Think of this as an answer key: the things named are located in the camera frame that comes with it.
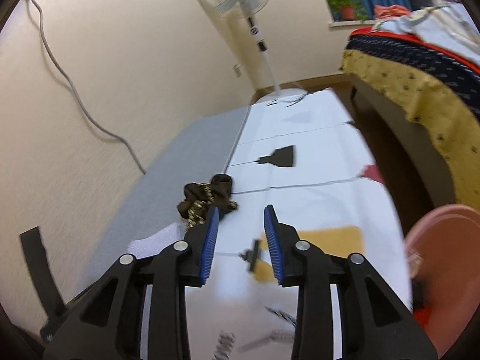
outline terracotta flower pot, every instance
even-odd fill
[[[352,6],[340,8],[342,20],[355,20],[355,8]]]

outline baseboard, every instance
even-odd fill
[[[308,92],[321,91],[328,88],[329,85],[339,83],[350,83],[350,79],[347,74],[339,72],[334,74],[328,74],[326,76],[313,77],[310,79],[301,79],[298,81],[285,82],[280,84],[282,89],[286,88],[304,88]],[[253,97],[251,98],[251,104],[255,104],[263,96],[273,92],[273,86],[267,88],[257,89]]]

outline beige wall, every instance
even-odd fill
[[[248,104],[237,60],[196,0],[38,0],[57,59],[98,121],[148,167],[186,125]],[[38,12],[21,0],[0,33],[0,302],[38,330],[44,314],[18,242],[40,225],[64,299],[141,177],[128,152],[82,119],[47,61]]]
[[[326,0],[270,0],[257,15],[268,46],[270,62],[280,83],[336,73],[349,34],[355,27],[332,28]],[[243,61],[256,88],[271,85],[263,61],[250,38],[245,20],[232,20],[227,33],[224,19],[214,19],[232,50]]]

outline green plant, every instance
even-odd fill
[[[355,19],[368,20],[367,11],[360,0],[327,0],[334,17],[340,14],[342,8],[352,7],[355,10]]]

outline fan base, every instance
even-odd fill
[[[272,93],[269,93],[268,95],[265,95],[264,97],[261,97],[257,103],[265,103],[265,102],[270,102],[272,100],[277,100],[277,99],[287,100],[287,97],[297,97],[297,96],[304,95],[306,93],[308,92],[300,88],[282,89],[280,91],[280,96],[277,96],[275,92],[272,92]]]

